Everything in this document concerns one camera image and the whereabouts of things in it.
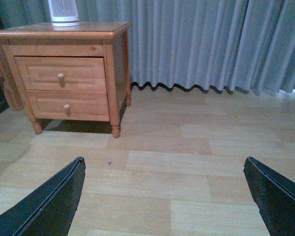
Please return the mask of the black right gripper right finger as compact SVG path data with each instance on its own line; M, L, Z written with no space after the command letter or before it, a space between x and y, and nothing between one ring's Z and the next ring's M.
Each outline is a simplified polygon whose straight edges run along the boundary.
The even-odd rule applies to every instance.
M243 172L270 235L295 236L295 183L253 157Z

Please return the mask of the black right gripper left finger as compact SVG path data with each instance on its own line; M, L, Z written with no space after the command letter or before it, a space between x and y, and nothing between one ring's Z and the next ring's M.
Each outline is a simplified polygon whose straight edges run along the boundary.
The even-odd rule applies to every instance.
M66 236L80 201L86 164L77 157L0 215L0 236Z

